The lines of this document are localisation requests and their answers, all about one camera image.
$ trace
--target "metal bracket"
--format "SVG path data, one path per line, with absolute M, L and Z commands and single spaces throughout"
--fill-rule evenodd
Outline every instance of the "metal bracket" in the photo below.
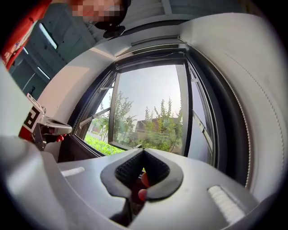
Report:
M 42 137 L 39 123 L 36 125 L 36 127 L 32 133 L 32 138 L 33 138 L 33 141 L 34 141 L 34 144 L 36 145 L 36 147 L 40 151 L 44 151 L 47 143 L 46 143 L 46 140 Z
M 193 118 L 195 119 L 197 125 L 199 126 L 201 132 L 203 133 L 206 141 L 207 141 L 207 144 L 208 144 L 208 147 L 209 147 L 209 150 L 210 150 L 210 154 L 212 154 L 213 152 L 213 143 L 212 143 L 212 140 L 205 128 L 205 126 L 203 125 L 202 121 L 199 119 L 199 117 L 197 116 L 197 114 L 195 113 L 195 111 L 193 111 Z
M 105 110 L 100 111 L 99 113 L 94 114 L 94 115 L 91 116 L 91 117 L 88 117 L 88 118 L 85 119 L 84 121 L 81 121 L 81 122 L 79 123 L 79 129 L 82 129 L 83 125 L 87 124 L 87 123 L 90 122 L 91 120 L 93 120 L 93 119 L 101 116 L 102 114 L 110 111 L 110 109 L 111 109 L 111 108 L 109 107 L 109 108 L 107 108 L 107 109 L 105 109 Z
M 111 87 L 102 87 L 102 88 L 100 88 L 100 91 L 102 91 L 102 90 L 107 90 L 107 89 L 111 89 L 111 88 L 114 88 L 113 86 L 111 86 Z

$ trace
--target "curved white surface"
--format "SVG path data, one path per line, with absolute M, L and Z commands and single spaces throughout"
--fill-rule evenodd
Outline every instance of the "curved white surface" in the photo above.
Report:
M 242 105 L 251 139 L 250 191 L 261 201 L 277 188 L 287 158 L 288 71 L 277 37 L 263 19 L 238 13 L 181 27 L 181 39 L 218 68 Z
M 0 135 L 18 136 L 32 103 L 22 93 L 0 58 Z

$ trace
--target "tree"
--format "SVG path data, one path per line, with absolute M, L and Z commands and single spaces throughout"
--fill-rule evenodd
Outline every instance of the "tree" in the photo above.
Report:
M 100 104 L 100 110 L 104 110 L 103 102 Z M 105 140 L 108 132 L 109 113 L 102 114 L 98 118 L 92 120 L 93 128 L 100 130 L 101 140 Z
M 145 110 L 145 137 L 134 142 L 134 145 L 142 144 L 146 148 L 154 148 L 172 152 L 178 146 L 182 138 L 182 103 L 180 110 L 174 117 L 171 114 L 172 100 L 169 98 L 168 108 L 162 99 L 160 113 L 154 107 L 156 118 L 153 119 L 153 111 L 149 114 L 149 109 Z
M 135 116 L 127 116 L 133 101 L 129 101 L 127 97 L 123 97 L 123 92 L 119 91 L 116 95 L 113 139 L 121 144 L 128 144 L 131 140 L 129 134 L 133 130 L 133 121 Z

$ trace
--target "ceiling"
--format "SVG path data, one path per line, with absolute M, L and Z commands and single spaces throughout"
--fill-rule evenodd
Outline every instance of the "ceiling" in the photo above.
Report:
M 122 25 L 126 31 L 141 28 L 154 22 L 181 23 L 182 20 L 226 12 L 243 12 L 237 0 L 132 0 Z M 73 17 L 66 4 L 51 4 L 42 23 L 58 45 L 57 49 L 48 42 L 39 26 L 34 27 L 26 49 L 33 69 L 39 66 L 51 79 L 72 59 L 105 41 L 104 31 L 92 24 Z

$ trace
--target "red object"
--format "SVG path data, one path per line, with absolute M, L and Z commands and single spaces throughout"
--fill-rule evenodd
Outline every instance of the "red object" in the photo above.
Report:
M 24 126 L 21 127 L 19 137 L 33 143 L 32 133 Z
M 35 23 L 44 17 L 46 10 L 52 0 L 41 0 L 38 5 L 33 8 L 25 18 L 17 25 L 13 34 L 6 42 L 1 56 L 6 68 L 9 69 L 15 58 L 21 53 L 26 45 Z

